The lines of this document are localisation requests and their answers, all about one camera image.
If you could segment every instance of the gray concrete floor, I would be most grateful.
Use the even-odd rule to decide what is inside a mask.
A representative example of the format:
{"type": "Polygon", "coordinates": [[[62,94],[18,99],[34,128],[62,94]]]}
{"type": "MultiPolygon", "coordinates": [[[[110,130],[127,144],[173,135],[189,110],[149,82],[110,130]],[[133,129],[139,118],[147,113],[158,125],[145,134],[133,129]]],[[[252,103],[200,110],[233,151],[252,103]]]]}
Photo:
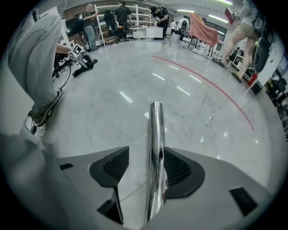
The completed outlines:
{"type": "Polygon", "coordinates": [[[99,62],[70,77],[42,140],[59,158],[130,147],[119,183],[126,227],[144,223],[148,113],[154,101],[163,103],[166,146],[227,161],[269,189],[273,151],[267,120],[255,95],[228,70],[169,41],[123,42],[92,56],[99,62]]]}

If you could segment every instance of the pink sheet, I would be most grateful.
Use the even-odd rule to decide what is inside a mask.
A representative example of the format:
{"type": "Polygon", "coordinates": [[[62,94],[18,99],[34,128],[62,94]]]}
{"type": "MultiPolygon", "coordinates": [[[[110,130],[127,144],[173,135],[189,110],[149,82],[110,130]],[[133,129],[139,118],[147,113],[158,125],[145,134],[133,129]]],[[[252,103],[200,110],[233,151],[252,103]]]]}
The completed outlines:
{"type": "Polygon", "coordinates": [[[218,31],[214,28],[208,27],[204,25],[204,22],[197,18],[194,13],[190,14],[191,26],[189,34],[190,36],[194,36],[199,40],[205,42],[206,44],[214,47],[218,41],[218,31]]]}

